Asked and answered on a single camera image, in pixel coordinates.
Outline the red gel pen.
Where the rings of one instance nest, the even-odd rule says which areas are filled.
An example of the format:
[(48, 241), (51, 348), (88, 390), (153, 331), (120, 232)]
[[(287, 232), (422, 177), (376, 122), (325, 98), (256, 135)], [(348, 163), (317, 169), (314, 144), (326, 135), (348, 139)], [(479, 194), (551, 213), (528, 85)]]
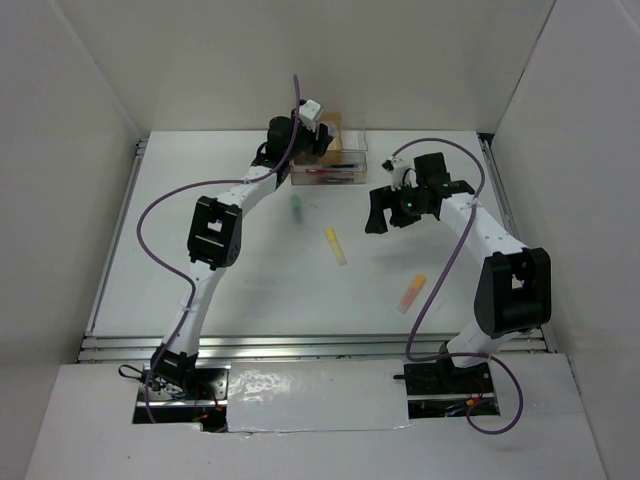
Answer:
[(313, 175), (328, 175), (328, 174), (352, 174), (354, 170), (344, 168), (312, 168), (305, 169), (304, 173)]

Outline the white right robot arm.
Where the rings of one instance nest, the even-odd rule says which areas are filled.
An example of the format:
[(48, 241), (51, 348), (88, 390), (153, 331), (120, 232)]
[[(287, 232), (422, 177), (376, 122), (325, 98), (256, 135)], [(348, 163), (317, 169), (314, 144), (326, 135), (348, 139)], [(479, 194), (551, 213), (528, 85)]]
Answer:
[(408, 227), (432, 215), (456, 234), (454, 251), (468, 250), (481, 267), (473, 318), (444, 344), (444, 362), (436, 369), (441, 388), (460, 391), (471, 379), (470, 368), (550, 320), (550, 256), (511, 236), (468, 182), (452, 179), (443, 154), (422, 155), (412, 163), (391, 157), (382, 167), (391, 183), (370, 191), (366, 233), (384, 234), (390, 227)]

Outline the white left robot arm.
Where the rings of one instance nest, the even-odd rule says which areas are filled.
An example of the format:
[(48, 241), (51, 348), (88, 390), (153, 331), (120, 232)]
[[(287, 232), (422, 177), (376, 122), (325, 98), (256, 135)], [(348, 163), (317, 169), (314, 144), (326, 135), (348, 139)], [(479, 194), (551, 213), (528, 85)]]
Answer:
[(161, 381), (176, 399), (196, 390), (195, 364), (202, 328), (222, 276), (238, 259), (244, 217), (286, 180), (291, 161), (300, 154), (324, 156), (334, 130), (321, 121), (322, 106), (302, 100), (289, 117), (271, 119), (267, 139), (259, 147), (247, 173), (231, 181), (216, 197), (200, 197), (187, 238), (191, 270), (189, 290), (175, 325), (152, 355), (144, 384)]

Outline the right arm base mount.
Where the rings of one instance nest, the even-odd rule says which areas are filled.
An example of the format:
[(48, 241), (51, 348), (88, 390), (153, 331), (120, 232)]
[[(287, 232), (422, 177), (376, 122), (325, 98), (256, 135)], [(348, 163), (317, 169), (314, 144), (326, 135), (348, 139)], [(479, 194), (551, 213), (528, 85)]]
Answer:
[(494, 385), (489, 366), (481, 361), (469, 368), (457, 368), (453, 361), (407, 363), (393, 379), (404, 384), (410, 419), (497, 416)]

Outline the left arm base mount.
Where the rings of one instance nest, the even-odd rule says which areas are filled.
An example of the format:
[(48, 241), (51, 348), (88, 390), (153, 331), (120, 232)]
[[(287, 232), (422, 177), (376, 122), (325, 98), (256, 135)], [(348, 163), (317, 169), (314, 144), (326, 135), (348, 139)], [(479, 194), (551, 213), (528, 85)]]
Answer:
[(145, 418), (148, 418), (148, 410), (157, 422), (161, 415), (178, 410), (192, 412), (195, 420), (212, 418), (214, 412), (226, 410), (229, 372), (225, 368), (196, 369), (185, 384), (175, 383), (158, 374), (147, 380), (147, 369), (129, 364), (120, 365), (117, 373), (121, 378), (138, 384), (136, 408), (142, 410)]

